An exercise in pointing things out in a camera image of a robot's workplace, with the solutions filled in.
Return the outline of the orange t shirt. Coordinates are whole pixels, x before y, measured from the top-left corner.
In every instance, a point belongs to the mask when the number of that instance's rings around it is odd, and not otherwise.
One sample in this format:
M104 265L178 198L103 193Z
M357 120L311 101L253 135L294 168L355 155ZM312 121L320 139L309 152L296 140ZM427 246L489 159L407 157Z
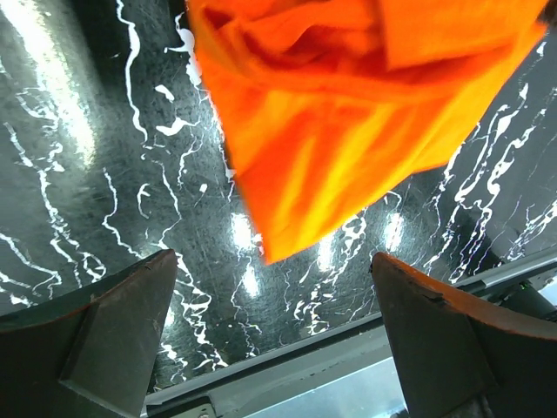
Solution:
M268 263L442 166L542 39L543 1L191 1Z

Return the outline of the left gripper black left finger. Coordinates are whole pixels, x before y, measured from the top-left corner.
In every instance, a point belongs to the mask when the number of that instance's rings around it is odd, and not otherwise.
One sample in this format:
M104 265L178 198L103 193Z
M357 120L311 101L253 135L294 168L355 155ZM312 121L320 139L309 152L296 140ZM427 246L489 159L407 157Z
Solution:
M3 417L137 417L178 274L162 250L1 318Z

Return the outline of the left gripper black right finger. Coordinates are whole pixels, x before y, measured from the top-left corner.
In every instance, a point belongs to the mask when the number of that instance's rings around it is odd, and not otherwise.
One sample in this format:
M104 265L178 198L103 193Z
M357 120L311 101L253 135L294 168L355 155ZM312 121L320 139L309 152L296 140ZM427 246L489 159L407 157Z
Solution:
M532 279L539 252L451 286L386 253L371 274L412 417L553 417L556 307Z

